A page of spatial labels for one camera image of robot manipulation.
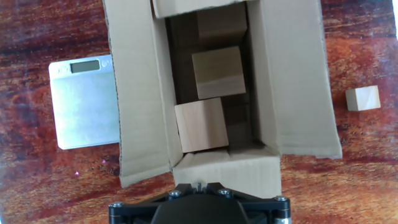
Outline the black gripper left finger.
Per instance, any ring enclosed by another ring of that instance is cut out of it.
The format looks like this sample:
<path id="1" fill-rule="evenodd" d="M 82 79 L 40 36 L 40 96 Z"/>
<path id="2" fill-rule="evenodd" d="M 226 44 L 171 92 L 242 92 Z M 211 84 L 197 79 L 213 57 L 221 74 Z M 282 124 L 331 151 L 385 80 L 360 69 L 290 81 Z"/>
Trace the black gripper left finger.
<path id="1" fill-rule="evenodd" d="M 133 223 L 137 217 L 152 218 L 165 202 L 198 192 L 199 184 L 178 184 L 174 189 L 137 204 L 113 202 L 108 205 L 109 224 Z"/>

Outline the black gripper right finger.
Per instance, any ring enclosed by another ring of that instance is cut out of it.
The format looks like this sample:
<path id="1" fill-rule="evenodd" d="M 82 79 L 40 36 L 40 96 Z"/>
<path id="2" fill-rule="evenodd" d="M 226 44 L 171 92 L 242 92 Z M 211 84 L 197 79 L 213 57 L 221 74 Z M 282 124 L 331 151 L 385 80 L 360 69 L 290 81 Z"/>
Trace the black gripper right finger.
<path id="1" fill-rule="evenodd" d="M 198 184 L 199 194 L 224 197 L 241 206 L 242 214 L 249 223 L 291 224 L 290 199 L 277 195 L 272 198 L 259 198 L 237 190 L 229 189 L 219 182 Z"/>

